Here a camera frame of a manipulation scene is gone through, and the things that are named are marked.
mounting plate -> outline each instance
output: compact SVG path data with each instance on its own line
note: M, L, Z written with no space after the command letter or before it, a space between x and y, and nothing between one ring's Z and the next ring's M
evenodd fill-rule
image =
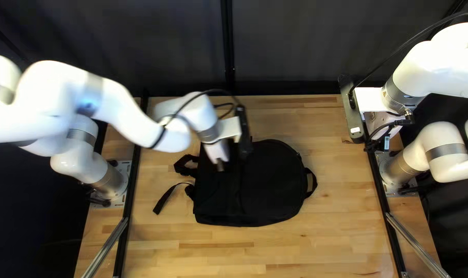
M341 75L339 77L340 94L342 96L343 109L346 113L347 131L352 139L352 142L358 144L366 141L366 132L364 132L364 125L362 122L361 112L357 104L355 92L352 94L354 99L355 109L352 109L349 104L349 90L354 83L348 75Z
M382 169L385 168L387 163L392 161L393 157L390 156L389 152L376 151L375 152L375 158L376 158L376 162L378 163L379 173L381 175ZM382 184L383 184L383 190L385 190L385 195L386 195L387 198L418 196L417 192L405 193L405 194L401 195L401 194L398 193L398 189L399 189L398 187L388 185L384 180L382 180ZM412 178L408 182L408 184L409 184L410 187L418 186L416 178Z
M129 173L131 171L131 161L130 160L118 160L117 166L115 168L120 173L127 175L129 177ZM100 204L94 204L94 203L90 203L90 206L94 209L124 208L127 193L128 191L126 190L124 193L122 193L121 196L119 196L119 198L110 200L110 206L108 207L104 207ZM95 192L92 193L91 198L102 200L102 198L100 198Z

wooden table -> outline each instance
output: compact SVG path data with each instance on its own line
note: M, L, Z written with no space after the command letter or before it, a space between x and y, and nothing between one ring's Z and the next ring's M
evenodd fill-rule
M149 106L166 99L151 98ZM182 187L157 216L152 209L170 186L193 181L172 165L185 153L198 154L199 142L182 153L143 149L124 276L397 277L367 155L363 145L351 143L340 95L239 99L248 109L253 140L274 138L291 145L316 174L317 190L294 218L259 228L196 223ZM132 144L109 126L102 154L130 160ZM395 199L391 206L408 214L410 223L427 227L418 198ZM75 277L85 271L122 212L89 210ZM429 230L421 232L434 250ZM116 246L96 277L112 277Z

black curtain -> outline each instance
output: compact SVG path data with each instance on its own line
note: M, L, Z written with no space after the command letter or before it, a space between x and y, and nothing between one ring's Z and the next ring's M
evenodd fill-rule
M336 93L441 19L455 0L235 0L238 94ZM139 95L222 86L218 0L0 0L0 30L29 62L53 59ZM381 85L403 55L377 72Z

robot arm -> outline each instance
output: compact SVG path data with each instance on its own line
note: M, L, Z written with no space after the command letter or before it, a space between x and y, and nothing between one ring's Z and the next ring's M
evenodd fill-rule
M10 66L15 67L11 61L3 59L4 64L11 63ZM17 78L14 74L8 75L12 77L14 91ZM198 93L159 105L163 114L159 116L170 116ZM226 138L219 137L218 127L222 124L218 122L223 121L218 121L205 95L189 103L179 117L167 125L167 131L157 142L164 127L140 110L124 86L64 63L41 61L30 66L19 78L13 103L0 102L0 142L25 142L64 134L76 114L110 123L128 140L165 152L179 152L189 146L189 127L201 135L203 142ZM240 134L236 125L229 125L229 128L231 136ZM217 132L205 136L208 131Z
M113 199L126 190L127 177L93 151L98 127L90 117L112 124L136 144L165 152L187 149L193 129L219 169L229 160L225 139L239 141L241 135L239 117L218 119L200 92L158 104L155 122L113 80L56 61L34 63L21 75L12 61L0 56L0 142L51 156L56 172Z
M468 137L468 120L465 132ZM436 181L448 183L468 179L468 153L455 125L436 122L425 126L383 169L382 178L389 185L404 184L427 170Z
M404 119L430 93L468 98L468 22L442 29L431 41L414 46L382 88L356 88L368 132ZM391 137L398 133L395 126ZM375 140L385 132L378 132Z

metal frame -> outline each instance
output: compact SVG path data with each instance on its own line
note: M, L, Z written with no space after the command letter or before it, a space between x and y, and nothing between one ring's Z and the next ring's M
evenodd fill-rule
M371 172L373 173L373 180L375 181L375 189L376 194L378 195L379 207L381 208L383 221L385 222L386 235L388 236L391 253L393 254L393 260L395 261L395 268L397 269L397 273L406 272L402 252L400 251L400 245L398 244L397 234L395 233L395 229L391 226L391 224L386 221L386 214L390 213L390 206L388 206L386 194L383 190L382 176L379 174L378 163L376 162L373 153L368 152L367 154L369 165L371 166Z
M387 222L393 226L393 228L399 232L404 239L410 244L417 256L422 262L428 266L428 268L440 278L451 278L450 275L439 266L433 257L422 247L422 245L412 236L412 234L390 213L385 213Z
M148 92L143 91L140 99L139 107L146 113L148 108ZM127 199L124 204L123 218L129 218L129 223L119 237L119 244L117 245L117 253L114 262L114 278L120 278L124 269L124 260L126 259L126 247L128 246L129 227L131 226L131 212L133 210L133 203L135 198L136 180L138 179L139 159L141 156L141 147L135 144L133 150L133 159L131 162L131 173L129 174L129 182L127 189Z
M92 278L93 276L95 276L96 272L99 270L99 267L105 260L105 257L107 257L107 254L110 252L110 250L114 246L115 241L122 234L122 232L129 226L128 221L129 221L129 218L127 217L124 217L121 219L119 224L117 224L115 229L112 231L108 239L103 244L100 251L96 254L95 258L90 263L85 273L83 273L81 278Z

